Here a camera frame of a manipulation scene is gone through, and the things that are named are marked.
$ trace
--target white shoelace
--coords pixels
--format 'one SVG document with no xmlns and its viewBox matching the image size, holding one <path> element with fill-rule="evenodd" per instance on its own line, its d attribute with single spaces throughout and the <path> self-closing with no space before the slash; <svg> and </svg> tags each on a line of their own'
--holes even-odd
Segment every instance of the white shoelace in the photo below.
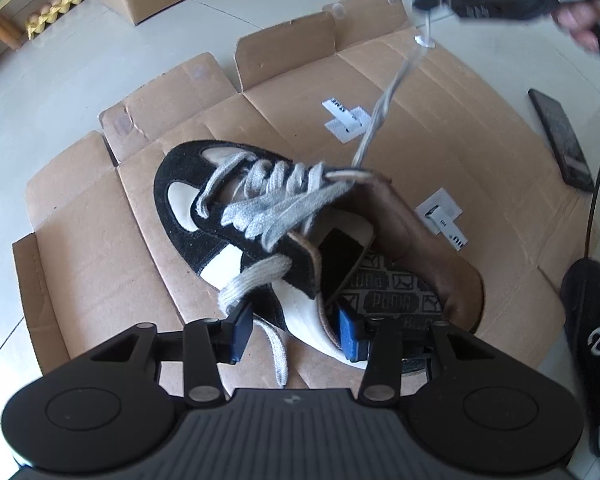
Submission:
<svg viewBox="0 0 600 480">
<path fill-rule="evenodd" d="M 359 168 L 365 158 L 371 141 L 382 127 L 389 113 L 389 106 L 400 83 L 407 74 L 420 63 L 424 53 L 432 48 L 427 24 L 426 38 L 413 58 L 405 60 L 391 84 L 378 99 L 371 115 L 365 135 L 360 141 L 352 167 Z M 354 185 L 351 181 L 330 182 L 325 178 L 323 163 L 307 168 L 296 164 L 288 178 L 285 178 L 288 164 L 284 161 L 275 165 L 269 160 L 258 159 L 251 152 L 241 152 L 229 156 L 214 171 L 205 189 L 200 193 L 196 212 L 208 218 L 207 202 L 218 192 L 227 176 L 240 164 L 253 165 L 243 176 L 234 192 L 233 201 L 222 213 L 221 225 L 232 224 L 244 237 L 253 240 L 260 236 L 260 243 L 270 253 L 276 243 L 289 231 L 298 228 L 307 236 L 318 212 L 348 192 Z M 218 294 L 218 307 L 226 316 L 240 300 L 255 288 L 282 279 L 292 266 L 291 258 L 284 254 L 272 256 L 256 262 L 235 276 Z M 273 352 L 276 381 L 280 387 L 286 385 L 288 365 L 286 349 L 277 329 L 268 321 L 255 316 L 254 324 L 261 327 L 269 338 Z"/>
</svg>

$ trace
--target open cardboard box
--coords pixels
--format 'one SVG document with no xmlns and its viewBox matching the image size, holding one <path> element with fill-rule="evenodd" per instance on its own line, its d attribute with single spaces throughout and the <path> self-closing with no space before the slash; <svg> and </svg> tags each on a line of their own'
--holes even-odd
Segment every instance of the open cardboard box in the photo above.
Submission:
<svg viewBox="0 0 600 480">
<path fill-rule="evenodd" d="M 216 292 L 171 245 L 153 199 L 164 155 L 191 139 L 255 144 L 311 164 L 350 163 L 322 106 L 371 112 L 413 52 L 400 0 L 345 0 L 242 38 L 238 93 L 211 54 L 173 68 L 100 115 L 91 132 L 27 186 L 34 232 L 13 246 L 22 304 L 43 372 L 129 326 L 163 331 L 219 317 Z M 462 256 L 482 274 L 477 335 L 536 366 L 564 322 L 556 290 L 582 251 L 587 198 L 566 186 L 522 119 L 444 48 L 398 90 L 364 161 L 417 206 L 444 188 L 462 208 Z M 356 388 L 362 371 L 288 341 L 291 387 Z M 162 384 L 182 393 L 181 365 Z M 225 387 L 276 387 L 270 349 L 254 329 L 243 361 L 221 365 Z M 422 376 L 404 378 L 416 390 Z"/>
</svg>

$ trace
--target cardboard flap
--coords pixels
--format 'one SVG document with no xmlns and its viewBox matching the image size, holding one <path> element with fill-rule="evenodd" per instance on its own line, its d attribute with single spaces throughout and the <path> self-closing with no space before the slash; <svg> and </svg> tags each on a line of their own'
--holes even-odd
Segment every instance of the cardboard flap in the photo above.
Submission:
<svg viewBox="0 0 600 480">
<path fill-rule="evenodd" d="M 509 303 L 491 324 L 481 324 L 477 336 L 525 365 L 536 368 L 564 325 L 560 297 L 535 269 L 510 295 Z"/>
<path fill-rule="evenodd" d="M 115 170 L 55 211 L 36 238 L 72 358 L 135 323 L 182 328 Z"/>
<path fill-rule="evenodd" d="M 29 221 L 37 229 L 60 209 L 90 187 L 113 163 L 102 135 L 91 132 L 55 156 L 27 183 Z"/>
<path fill-rule="evenodd" d="M 18 274 L 20 298 L 31 343 L 43 374 L 69 360 L 62 333 L 56 320 L 45 273 L 40 262 L 35 233 L 13 244 L 13 259 Z"/>
<path fill-rule="evenodd" d="M 411 27 L 402 0 L 341 0 L 322 10 L 335 18 L 337 51 Z"/>
<path fill-rule="evenodd" d="M 562 279 L 573 262 L 584 254 L 584 234 L 589 217 L 590 197 L 574 189 L 570 206 L 559 218 L 538 258 L 538 267 L 555 290 L 560 290 Z M 595 247 L 596 234 L 593 234 Z"/>
<path fill-rule="evenodd" d="M 330 12 L 318 12 L 238 40 L 235 64 L 242 91 L 335 53 Z"/>
<path fill-rule="evenodd" d="M 140 87 L 98 118 L 113 153 L 122 162 L 235 93 L 216 59 L 207 52 Z"/>
</svg>

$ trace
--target human hand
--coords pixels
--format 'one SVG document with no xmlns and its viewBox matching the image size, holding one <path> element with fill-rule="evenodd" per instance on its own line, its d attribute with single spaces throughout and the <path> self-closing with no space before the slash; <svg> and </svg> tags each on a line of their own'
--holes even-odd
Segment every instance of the human hand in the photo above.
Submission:
<svg viewBox="0 0 600 480">
<path fill-rule="evenodd" d="M 570 34 L 577 44 L 590 52 L 598 52 L 598 38 L 591 29 L 600 22 L 600 2 L 566 4 L 551 14 L 554 22 Z"/>
</svg>

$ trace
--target smartphone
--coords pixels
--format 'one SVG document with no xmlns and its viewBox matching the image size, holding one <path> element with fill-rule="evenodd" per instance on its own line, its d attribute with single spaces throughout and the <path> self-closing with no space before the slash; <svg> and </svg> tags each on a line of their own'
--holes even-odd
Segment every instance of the smartphone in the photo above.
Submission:
<svg viewBox="0 0 600 480">
<path fill-rule="evenodd" d="M 562 179 L 569 186 L 593 193 L 595 184 L 589 166 L 562 105 L 533 88 L 529 90 L 528 94 L 554 150 Z"/>
</svg>

